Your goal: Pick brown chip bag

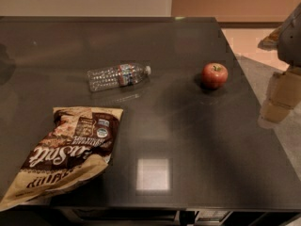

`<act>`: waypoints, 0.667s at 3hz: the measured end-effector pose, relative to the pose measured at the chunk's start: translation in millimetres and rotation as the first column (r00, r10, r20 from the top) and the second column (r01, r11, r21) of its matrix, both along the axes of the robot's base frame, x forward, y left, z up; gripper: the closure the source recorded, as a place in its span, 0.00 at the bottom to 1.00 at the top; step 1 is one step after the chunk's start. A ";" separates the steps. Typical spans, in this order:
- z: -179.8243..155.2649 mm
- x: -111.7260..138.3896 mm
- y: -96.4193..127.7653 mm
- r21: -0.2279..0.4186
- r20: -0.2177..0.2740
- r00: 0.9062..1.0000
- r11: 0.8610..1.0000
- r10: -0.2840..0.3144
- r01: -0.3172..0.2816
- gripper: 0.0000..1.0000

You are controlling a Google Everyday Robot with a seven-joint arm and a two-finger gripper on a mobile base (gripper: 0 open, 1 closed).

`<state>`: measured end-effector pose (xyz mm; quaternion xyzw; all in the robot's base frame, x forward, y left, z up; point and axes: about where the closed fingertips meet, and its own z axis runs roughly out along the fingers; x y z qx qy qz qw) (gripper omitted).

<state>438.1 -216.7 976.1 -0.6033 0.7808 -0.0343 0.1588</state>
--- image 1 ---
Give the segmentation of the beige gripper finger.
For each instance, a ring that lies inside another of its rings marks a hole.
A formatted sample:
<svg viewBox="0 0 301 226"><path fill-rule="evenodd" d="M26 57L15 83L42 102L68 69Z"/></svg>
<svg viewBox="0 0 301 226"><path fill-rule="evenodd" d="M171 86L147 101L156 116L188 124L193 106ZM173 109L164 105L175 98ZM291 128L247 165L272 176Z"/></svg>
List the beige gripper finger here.
<svg viewBox="0 0 301 226"><path fill-rule="evenodd" d="M289 67L283 73L273 73L266 95L275 105L295 108L301 102L301 68Z"/></svg>
<svg viewBox="0 0 301 226"><path fill-rule="evenodd" d="M271 100L264 100L261 106L261 117L266 121L280 123L283 121L291 111L288 105L274 103Z"/></svg>

